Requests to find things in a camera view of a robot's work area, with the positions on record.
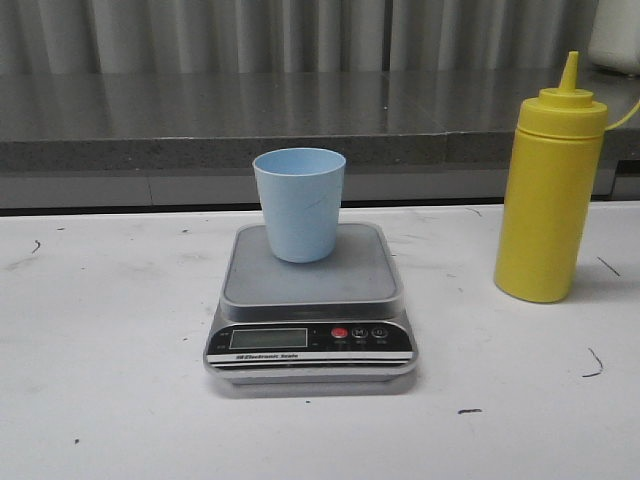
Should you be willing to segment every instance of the red button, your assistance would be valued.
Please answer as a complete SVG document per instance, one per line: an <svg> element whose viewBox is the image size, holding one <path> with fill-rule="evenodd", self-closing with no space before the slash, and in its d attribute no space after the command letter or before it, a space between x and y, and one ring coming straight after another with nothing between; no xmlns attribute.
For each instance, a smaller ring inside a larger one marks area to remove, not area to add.
<svg viewBox="0 0 640 480"><path fill-rule="evenodd" d="M333 327L331 329L331 336L333 338L345 338L349 336L349 330L342 327Z"/></svg>

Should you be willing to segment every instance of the cable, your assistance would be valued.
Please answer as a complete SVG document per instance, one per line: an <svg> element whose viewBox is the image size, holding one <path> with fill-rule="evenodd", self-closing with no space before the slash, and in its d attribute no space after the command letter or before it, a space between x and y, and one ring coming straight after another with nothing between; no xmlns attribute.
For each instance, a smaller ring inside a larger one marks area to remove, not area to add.
<svg viewBox="0 0 640 480"><path fill-rule="evenodd" d="M640 110L640 100L638 100L638 103L636 103L634 105L634 107L629 110L629 113L627 113L624 117L622 117L620 120L618 120L615 123L612 123L611 125L609 125L607 128L605 128L606 130L613 130L614 128L618 128L620 125L624 124L627 122L627 120L629 120L631 117L633 117L636 113L638 113L638 110Z"/></svg>

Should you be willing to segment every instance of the cup rim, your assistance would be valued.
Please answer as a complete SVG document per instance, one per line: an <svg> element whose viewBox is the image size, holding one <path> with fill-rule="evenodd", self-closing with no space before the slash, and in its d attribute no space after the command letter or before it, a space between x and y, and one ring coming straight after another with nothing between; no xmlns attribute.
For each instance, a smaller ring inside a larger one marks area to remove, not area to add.
<svg viewBox="0 0 640 480"><path fill-rule="evenodd" d="M277 154L279 152L284 152L284 151L291 151L291 150L312 150L312 151L317 151L317 152L328 152L331 153L333 156L337 156L340 158L341 162L338 166L336 167L332 167L332 168L327 168L326 170L321 170L318 172L313 172L313 173L278 173L278 172L272 172L270 170L265 170L264 168L261 168L257 165L257 162L267 156L271 156L273 154ZM269 152L265 152L261 155L258 155L254 160L253 160L253 168L255 170L258 170L262 173L266 173L267 175L274 175L274 176L278 176L278 177L313 177L314 175L325 175L327 173L331 173L331 172L335 172L338 171L342 168L344 168L344 166L347 163L347 159L345 158L344 155L342 155L339 152L336 152L334 150L329 150L328 148L316 148L316 147L292 147L292 148L279 148L277 150L271 150Z"/></svg>

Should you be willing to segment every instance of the scale button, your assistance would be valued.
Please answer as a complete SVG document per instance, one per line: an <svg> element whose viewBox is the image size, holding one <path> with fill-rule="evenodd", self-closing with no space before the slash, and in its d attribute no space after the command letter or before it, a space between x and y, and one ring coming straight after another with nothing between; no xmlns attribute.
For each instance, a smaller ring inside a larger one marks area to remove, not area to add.
<svg viewBox="0 0 640 480"><path fill-rule="evenodd" d="M369 332L367 332L366 328L354 327L351 329L351 335L356 338L366 338L367 335L369 335Z"/></svg>
<svg viewBox="0 0 640 480"><path fill-rule="evenodd" d="M373 330L371 330L371 335L376 338L387 338L389 332L387 332L387 329L384 327L375 327Z"/></svg>
<svg viewBox="0 0 640 480"><path fill-rule="evenodd" d="M333 338L345 338L349 336L349 330L343 327L333 327L331 329L331 336Z"/></svg>

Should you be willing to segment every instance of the light blue plastic cup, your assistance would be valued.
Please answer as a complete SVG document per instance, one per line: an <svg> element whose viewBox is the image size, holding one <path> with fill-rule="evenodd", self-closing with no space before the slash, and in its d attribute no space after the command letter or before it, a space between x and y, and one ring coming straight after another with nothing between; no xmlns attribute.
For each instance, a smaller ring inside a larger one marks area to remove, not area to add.
<svg viewBox="0 0 640 480"><path fill-rule="evenodd" d="M322 148L285 148L253 161L273 254L287 262L315 262L336 244L344 156Z"/></svg>

